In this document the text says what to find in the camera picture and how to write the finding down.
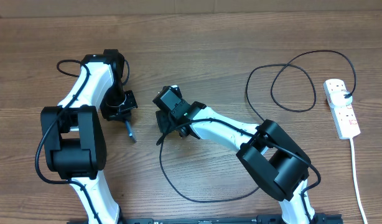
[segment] black cable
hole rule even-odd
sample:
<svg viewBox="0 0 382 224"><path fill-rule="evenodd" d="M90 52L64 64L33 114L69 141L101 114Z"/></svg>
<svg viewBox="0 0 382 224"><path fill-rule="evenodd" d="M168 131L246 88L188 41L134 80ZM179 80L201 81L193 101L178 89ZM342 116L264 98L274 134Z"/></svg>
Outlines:
<svg viewBox="0 0 382 224"><path fill-rule="evenodd" d="M42 139L40 140L39 142L39 145L37 146L37 150L36 150L36 155L35 155L35 170L36 170L36 173L37 175L40 177L40 179L42 179L44 182L48 183L48 184L75 184L77 186L79 186L80 190L83 191L83 193L85 194L85 197L89 203L89 206L90 206L90 209L91 211L93 212L93 215L94 215L94 218L97 219L97 222L99 224L102 224L94 206L93 206L93 203L91 202L91 198L86 190L86 187L79 183L79 182L76 182L76 181L73 181L73 180L49 180L47 179L45 176L43 176L43 174L41 173L40 171L40 167L39 167L39 157L40 157L40 152L42 151L42 147L44 145L44 142L47 138L47 136L49 135L49 133L51 132L53 126L56 124L56 122L60 119L60 117L64 114L64 112L66 112L66 110L68 110L68 108L73 104L73 102L75 102L78 98L78 96L80 95L80 93L82 92L82 90L84 89L88 79L89 79L89 76L91 75L90 74L90 70L89 68L84 64L82 63L81 61L78 61L78 60L61 60L57 63L57 70L63 74L66 74L66 75L69 75L69 76L72 76L72 77L78 77L78 75L74 75L74 74L71 74L71 73L67 73L67 72L64 72L60 69L60 64L61 63L65 63L65 62L73 62L73 63L78 63L80 64L81 66L83 66L87 73L86 73L86 78L85 78L85 81L82 83L82 85L80 86L79 90L73 95L72 99L70 100L70 102L61 110L61 112L59 112L59 114L57 115L57 117L54 119L54 121L52 122L52 124L49 126L49 128L46 130L45 134L43 135Z"/></svg>
<svg viewBox="0 0 382 224"><path fill-rule="evenodd" d="M205 119L196 119L196 120L192 120L192 121L189 121L187 123L184 123L184 124L181 124L177 127L175 127L174 129L172 129L170 131L170 127L167 128L166 132L162 135L162 137L159 138L159 140L157 141L156 145L161 145L161 150L159 151L159 165L161 166L161 171L163 173L163 175L165 176L167 182L170 184L170 186L173 188L174 191L176 191L176 193L178 193L182 198L186 199L186 200L189 200L190 202L196 202L196 203L218 203L218 202L232 202L232 201L235 201L235 200L241 200L243 198L246 198L246 197L249 197L250 195L254 194L257 190L259 190L260 187L256 187L254 190L252 190L250 193L246 194L246 195L242 195L242 196L239 196L239 197L236 197L236 198L229 198L229 199L223 199L223 200L195 200L195 199L191 199L185 195L183 195L182 193L180 193L175 187L174 185L172 184L172 182L169 180L168 176L166 175L166 172L164 170L164 167L162 165L162 150L163 150L163 147L164 147L164 139L165 137L171 133L172 131L176 130L176 129L179 129L179 128L182 128L184 126L187 126L187 125L190 125L192 123L197 123L197 122L202 122L202 121L210 121L210 122L219 122L221 124L224 124L224 125L227 125L228 127L234 129L235 131L238 131L240 132L241 134L245 134L245 135L248 135L248 136L253 136L253 134L251 133L248 133L240 128L237 128L231 124L228 124L227 122L225 121L222 121L222 120L219 120L219 119L214 119L214 118L205 118Z"/></svg>
<svg viewBox="0 0 382 224"><path fill-rule="evenodd" d="M127 82L129 81L129 75L130 75L130 66L129 66L129 62L128 62L126 59L124 59L124 62L125 62L126 65L128 66L128 75L127 75L126 79L124 80L124 82L122 82L122 85L126 85L126 84L127 84Z"/></svg>
<svg viewBox="0 0 382 224"><path fill-rule="evenodd" d="M298 67L298 66L296 66L296 65L292 65L291 63L292 63L295 59L297 59L298 57L300 57L300 56L303 56L303 55L306 55L306 54L317 53L317 52L331 52L331 53L339 54L339 55L341 55L344 59L347 60L347 62L350 64L350 66L351 66L351 68L352 68L352 71L353 71L353 76L354 76L354 86L353 86L353 90L352 90L349 94L345 95L345 98L349 98L349 97L352 96L352 94L354 93L355 88L356 88L356 84L357 84L357 76L356 76L356 72L355 72L354 66L353 66L352 62L350 61L350 59L348 59L348 57L347 57L346 55L344 55L344 54L342 54L342 53L340 53L340 52L337 52L337 51L335 51L335 50L313 50L313 51L305 52L305 53L303 53L303 54L299 54L298 56L294 57L292 60L290 60L290 61L289 61L288 63L286 63L286 64L282 64L282 63L281 63L281 64L263 65L263 66L257 67L257 68L255 68L254 70L252 70L252 72L250 73L250 75L249 75L249 77L248 77L248 81L246 82L245 95L246 95L246 100L248 101L249 106L250 106L251 109L252 109L252 110L259 116L260 119L262 119L262 120L264 121L264 118L263 118L263 117L262 117L256 110L255 110L255 108L253 108L251 102L249 101L249 96L248 96L248 86L249 86L249 81L250 81L250 79L251 79L251 77L252 77L252 74L253 74L256 70L258 70L258 69L260 69L260 68L282 66L281 70L278 72L278 74L277 74L276 77L274 78L273 84L271 85L271 89L270 89L270 95L271 95L271 98L273 99L273 101L275 102L275 104L277 104L279 107L281 107L281 108L284 109L284 110L291 111L291 112L299 112L299 113L300 113L300 112L306 112L306 111L309 111L309 110L311 110L311 109L315 106L315 103L317 102L317 94L316 94L316 92L315 92L315 87L314 87L313 81L311 80L310 75L309 75L303 68ZM287 67L298 68L299 70L303 71L304 74L306 75L306 77L309 79L310 84L311 84L311 87L312 87L312 89L313 89L313 93L314 93L314 102L313 102L313 104L312 104L312 106L311 106L310 108L307 108L307 109L304 109L304 110L293 110L293 109L289 109L289 108L286 108L285 106L283 106L282 104L280 104L280 103L275 99L275 97L274 97L274 95L273 95L274 84L275 84L275 82L276 82L278 76L279 76L279 75L285 70L285 68L287 68ZM271 145L272 147L276 147L276 148L278 148L279 150L282 150L282 151L285 150L285 149L283 149L283 148L280 149L279 146L275 146L275 144L273 144L273 143L271 143L271 142L269 142L269 143L270 143L270 145ZM321 181L321 176L320 176L318 170L317 170L313 165L310 164L310 165L308 165L308 166L309 166L309 167L310 167L310 168L317 174L317 177L319 178L319 180L318 180L316 183L314 183L314 184L312 184L312 185L310 185L310 186L304 188L304 189L302 190L302 192L301 192L301 197L302 197L302 202L303 202L304 210L305 210L305 212L306 212L307 218L309 219L309 222L311 223L311 218L310 218L310 215L309 215L309 211L307 211L307 205L305 204L304 196L302 196L302 195L304 195L304 193L305 193L306 191L308 191L308 190L310 190L310 189L316 187L317 185L319 185L319 184L320 184L320 181Z"/></svg>

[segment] white power strip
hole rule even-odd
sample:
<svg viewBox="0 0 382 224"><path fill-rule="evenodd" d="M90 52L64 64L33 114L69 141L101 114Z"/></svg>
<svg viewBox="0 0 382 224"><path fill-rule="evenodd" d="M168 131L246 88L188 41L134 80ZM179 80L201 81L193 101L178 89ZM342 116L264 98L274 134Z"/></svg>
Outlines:
<svg viewBox="0 0 382 224"><path fill-rule="evenodd" d="M346 84L343 80L330 79L324 83L325 94L327 95L328 104L330 106L330 111L333 116L333 121L335 122L336 130L338 132L340 139L349 139L350 146L352 149L352 169L353 169L353 181L355 194L357 197L357 204L361 211L361 216L363 217L364 224L368 224L366 220L363 205L360 199L360 191L358 190L357 174L355 167L355 151L353 137L361 133L360 127L357 123L357 118L352 107L352 96L350 98L345 98L348 94L346 90Z"/></svg>
<svg viewBox="0 0 382 224"><path fill-rule="evenodd" d="M333 102L337 100L336 98L343 97L343 94L336 95L336 93L348 93L346 91L345 82L339 79L327 80L324 83L324 90L325 94L327 95L328 104L330 105L330 111L332 112L339 138L350 139L359 135L361 131L358 127L357 118L355 117L351 101L346 102L344 105L333 105Z"/></svg>

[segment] robotic arm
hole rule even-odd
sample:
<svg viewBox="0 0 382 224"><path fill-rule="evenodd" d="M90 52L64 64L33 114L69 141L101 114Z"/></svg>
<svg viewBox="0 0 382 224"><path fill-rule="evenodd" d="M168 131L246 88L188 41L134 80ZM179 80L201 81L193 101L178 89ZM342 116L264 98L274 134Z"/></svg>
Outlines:
<svg viewBox="0 0 382 224"><path fill-rule="evenodd" d="M309 223L302 197L305 197L306 209L314 223L332 223L327 222L327 218L328 220L332 219L333 223L343 223L338 215L333 217L324 214L315 215L307 193L302 196L301 192L306 188L309 176L307 165L281 151L276 151L270 160L263 156L269 149L263 141L266 139L288 149L310 163L307 154L274 121L266 120L262 125L246 124L224 117L203 103L194 102L190 105L182 98L178 86L165 86L153 102L160 109L156 112L156 117L162 133L165 133L170 127L181 126L176 130L182 137L191 135L198 139L210 139L236 152L237 158L257 185L272 198L279 201L282 209L281 218L272 219L272 215L261 216L263 220L268 221L267 223ZM250 133L254 138L241 134L219 122L201 121L182 125L205 118L224 121Z"/></svg>
<svg viewBox="0 0 382 224"><path fill-rule="evenodd" d="M82 92L56 122L45 140L48 168L58 172L61 179L73 180L85 186L91 202L102 223L122 223L119 205L113 200L104 177L106 144L97 111L108 121L122 121L129 137L136 142L130 127L131 109L137 108L133 92L123 91L121 77L124 57L118 50L105 50L101 55L86 55L82 60L90 70L90 77ZM86 78L86 68L81 72L72 90L58 106L45 107L41 114L42 132L67 106ZM78 139L64 139L62 133L78 131ZM71 184L82 201L91 224L98 223L81 188Z"/></svg>

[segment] electrical socket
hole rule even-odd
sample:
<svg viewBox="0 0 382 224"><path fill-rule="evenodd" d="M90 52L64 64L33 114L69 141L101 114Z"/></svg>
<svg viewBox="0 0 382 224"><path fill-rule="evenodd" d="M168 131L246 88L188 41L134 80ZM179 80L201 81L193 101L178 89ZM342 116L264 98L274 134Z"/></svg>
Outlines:
<svg viewBox="0 0 382 224"><path fill-rule="evenodd" d="M330 105L331 93L338 91L344 91L345 93L347 92L345 82L339 79L329 79L325 81L324 90L327 95L328 104ZM330 107L330 111L340 139L349 139L361 133L351 103L349 105L336 106L334 108Z"/></svg>

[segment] wooden table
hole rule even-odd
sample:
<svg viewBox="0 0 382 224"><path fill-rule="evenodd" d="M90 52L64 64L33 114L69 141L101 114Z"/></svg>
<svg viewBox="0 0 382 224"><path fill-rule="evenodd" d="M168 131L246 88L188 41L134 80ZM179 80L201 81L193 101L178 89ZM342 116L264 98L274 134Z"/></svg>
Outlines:
<svg viewBox="0 0 382 224"><path fill-rule="evenodd" d="M161 135L152 99L164 85L178 84L188 102L200 101L243 122L260 123L245 102L245 84L253 68L284 63L316 49L343 52L354 63L358 85L354 109L361 135L355 138L361 199L370 223L382 223L382 11L277 12L188 16L105 16L0 19L0 223L65 223L86 213L71 187L48 185L35 173L34 154L41 138L39 114L56 105L75 79L58 73L61 59L119 49L129 60L139 108L132 124L138 142L124 124L100 119L108 148L106 179L128 218L250 217L280 213L278 203L259 190L228 203L198 204L179 197L159 168ZM295 61L311 75L317 105L291 113L272 102L269 89L278 68L256 72L249 95L265 118L277 121L310 156L322 183L309 191L317 212L341 213L345 223L362 223L350 158L339 140L322 84L329 78L353 85L347 62L335 54L306 55ZM63 67L78 73L77 65ZM276 98L291 108L308 108L309 82L290 68L275 87ZM164 167L185 195L224 199L256 187L234 153L210 141L169 136ZM42 172L51 179L44 155ZM310 183L315 181L310 171Z"/></svg>

